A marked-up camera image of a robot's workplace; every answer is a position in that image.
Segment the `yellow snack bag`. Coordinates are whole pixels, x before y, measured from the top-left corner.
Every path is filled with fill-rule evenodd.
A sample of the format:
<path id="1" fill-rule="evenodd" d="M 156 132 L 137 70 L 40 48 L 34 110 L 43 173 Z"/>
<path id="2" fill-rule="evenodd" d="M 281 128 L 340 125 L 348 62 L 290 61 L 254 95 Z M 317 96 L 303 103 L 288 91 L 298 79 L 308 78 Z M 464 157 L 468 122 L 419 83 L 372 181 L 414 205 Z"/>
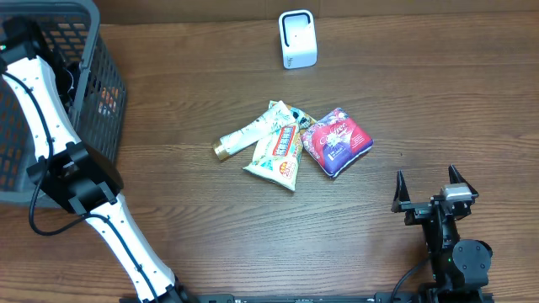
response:
<path id="1" fill-rule="evenodd" d="M 301 134 L 316 120 L 302 109 L 286 107 L 296 121 L 260 139 L 251 163 L 243 170 L 294 192 L 303 150 Z"/>

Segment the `white tube gold cap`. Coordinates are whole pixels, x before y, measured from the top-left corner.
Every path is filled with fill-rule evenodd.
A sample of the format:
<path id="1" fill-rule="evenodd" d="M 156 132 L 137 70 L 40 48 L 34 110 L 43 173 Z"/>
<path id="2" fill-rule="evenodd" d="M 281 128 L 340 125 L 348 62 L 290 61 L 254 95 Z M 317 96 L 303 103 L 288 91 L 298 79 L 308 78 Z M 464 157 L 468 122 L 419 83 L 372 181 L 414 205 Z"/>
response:
<path id="1" fill-rule="evenodd" d="M 291 111 L 282 101 L 279 101 L 242 129 L 212 142 L 211 147 L 218 159 L 223 161 L 272 132 L 295 122 L 296 118 Z"/>

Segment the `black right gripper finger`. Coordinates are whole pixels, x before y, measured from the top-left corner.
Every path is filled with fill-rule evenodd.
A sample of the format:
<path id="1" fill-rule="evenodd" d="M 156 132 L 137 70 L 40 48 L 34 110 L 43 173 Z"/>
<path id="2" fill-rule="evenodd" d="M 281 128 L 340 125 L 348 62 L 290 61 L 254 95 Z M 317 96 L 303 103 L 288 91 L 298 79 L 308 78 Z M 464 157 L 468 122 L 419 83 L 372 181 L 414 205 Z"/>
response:
<path id="1" fill-rule="evenodd" d="M 397 187 L 393 201 L 404 203 L 410 202 L 408 189 L 404 180 L 403 172 L 401 170 L 397 171 Z"/>
<path id="2" fill-rule="evenodd" d="M 464 183 L 470 189 L 472 196 L 478 196 L 478 191 L 458 172 L 453 164 L 448 167 L 448 174 L 451 184 Z"/>

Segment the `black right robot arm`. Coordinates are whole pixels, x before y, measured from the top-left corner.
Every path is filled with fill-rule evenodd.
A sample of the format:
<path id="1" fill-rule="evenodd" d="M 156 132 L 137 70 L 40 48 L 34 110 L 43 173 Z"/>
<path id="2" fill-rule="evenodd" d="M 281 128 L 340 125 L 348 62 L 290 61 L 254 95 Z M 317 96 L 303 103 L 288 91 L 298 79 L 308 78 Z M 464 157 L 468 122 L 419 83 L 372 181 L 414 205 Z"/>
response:
<path id="1" fill-rule="evenodd" d="M 477 190 L 458 172 L 448 167 L 449 183 L 427 202 L 414 203 L 401 171 L 397 172 L 392 212 L 405 214 L 404 224 L 422 226 L 434 282 L 422 284 L 417 302 L 485 302 L 493 250 L 483 241 L 462 239 L 456 222 L 471 214 L 479 197 Z"/>

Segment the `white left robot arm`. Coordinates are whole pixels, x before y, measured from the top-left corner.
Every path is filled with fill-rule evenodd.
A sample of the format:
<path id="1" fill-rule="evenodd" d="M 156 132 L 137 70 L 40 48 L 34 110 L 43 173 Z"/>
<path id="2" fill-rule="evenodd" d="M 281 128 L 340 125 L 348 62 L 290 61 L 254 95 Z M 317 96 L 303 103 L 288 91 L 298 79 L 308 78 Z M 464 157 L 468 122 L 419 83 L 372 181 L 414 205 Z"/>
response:
<path id="1" fill-rule="evenodd" d="M 16 96 L 33 136 L 36 163 L 27 169 L 35 191 L 29 205 L 35 224 L 39 192 L 77 219 L 61 234 L 87 222 L 97 231 L 131 279 L 140 302 L 194 302 L 179 279 L 153 251 L 121 193 L 123 180 L 109 159 L 80 139 L 67 115 L 75 77 L 61 55 L 47 45 L 39 25 L 22 16 L 2 25 L 1 72 Z"/>

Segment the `red purple pad package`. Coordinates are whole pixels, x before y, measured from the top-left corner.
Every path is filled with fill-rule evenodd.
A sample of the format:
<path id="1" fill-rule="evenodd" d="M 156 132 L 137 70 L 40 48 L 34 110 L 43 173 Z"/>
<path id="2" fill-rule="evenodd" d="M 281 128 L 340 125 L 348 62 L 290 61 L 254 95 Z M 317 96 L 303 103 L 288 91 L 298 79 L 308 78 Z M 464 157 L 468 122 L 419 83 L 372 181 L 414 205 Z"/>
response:
<path id="1" fill-rule="evenodd" d="M 303 147 L 330 178 L 336 178 L 374 144 L 342 108 L 333 109 L 307 128 L 301 139 Z"/>

